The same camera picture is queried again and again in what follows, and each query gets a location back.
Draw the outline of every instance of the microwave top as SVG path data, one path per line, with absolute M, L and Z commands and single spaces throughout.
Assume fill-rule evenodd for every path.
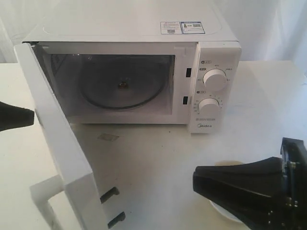
M 237 41 L 211 0 L 63 0 L 24 42 Z

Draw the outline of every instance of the microwave door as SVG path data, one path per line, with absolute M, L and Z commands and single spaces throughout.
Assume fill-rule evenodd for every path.
M 24 43 L 16 45 L 14 49 L 29 85 L 38 121 L 59 174 L 55 178 L 42 182 L 41 186 L 37 186 L 41 188 L 42 193 L 46 186 L 50 186 L 53 191 L 47 191 L 46 195 L 35 194 L 38 192 L 36 190 L 34 194 L 32 193 L 33 201 L 35 202 L 35 199 L 37 201 L 37 197 L 44 197 L 45 201 L 37 203 L 48 204 L 48 198 L 64 190 L 82 229 L 107 229 L 107 221 L 91 166 L 52 92 L 31 45 Z M 50 205 L 42 207 L 37 203 L 45 220 L 50 226 L 53 225 L 56 216 L 52 213 Z

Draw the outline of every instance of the white table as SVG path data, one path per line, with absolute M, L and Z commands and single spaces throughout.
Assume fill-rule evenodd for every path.
M 18 64 L 1 64 L 0 77 L 1 101 L 34 108 Z M 216 134 L 190 135 L 184 126 L 72 127 L 96 180 L 104 181 L 97 183 L 99 191 L 110 186 L 121 191 L 104 205 L 108 219 L 126 212 L 114 230 L 153 229 L 157 220 L 164 229 L 244 230 L 191 191 L 193 170 L 221 160 L 247 163 L 279 156 L 282 137 L 307 143 L 307 79 L 290 61 L 241 62 Z M 102 133 L 119 138 L 97 139 Z M 34 126 L 0 132 L 0 157 L 0 229 L 48 229 L 28 189 L 57 174 L 37 119 Z M 51 204 L 64 229 L 80 229 L 64 194 Z M 143 222 L 141 213 L 147 214 Z

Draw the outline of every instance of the door handle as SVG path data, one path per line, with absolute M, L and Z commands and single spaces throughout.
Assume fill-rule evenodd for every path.
M 30 187 L 31 198 L 34 204 L 52 230 L 63 230 L 49 203 L 50 198 L 62 191 L 64 191 L 64 187 L 59 175 L 53 176 Z

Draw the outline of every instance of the white knob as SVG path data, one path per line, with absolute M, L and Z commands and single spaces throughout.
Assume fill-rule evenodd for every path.
M 217 100 L 207 98 L 198 104 L 198 110 L 201 114 L 206 115 L 206 117 L 217 117 L 220 112 L 220 105 Z
M 220 91 L 227 85 L 226 75 L 220 69 L 212 69 L 206 72 L 202 80 L 206 88 L 212 92 Z

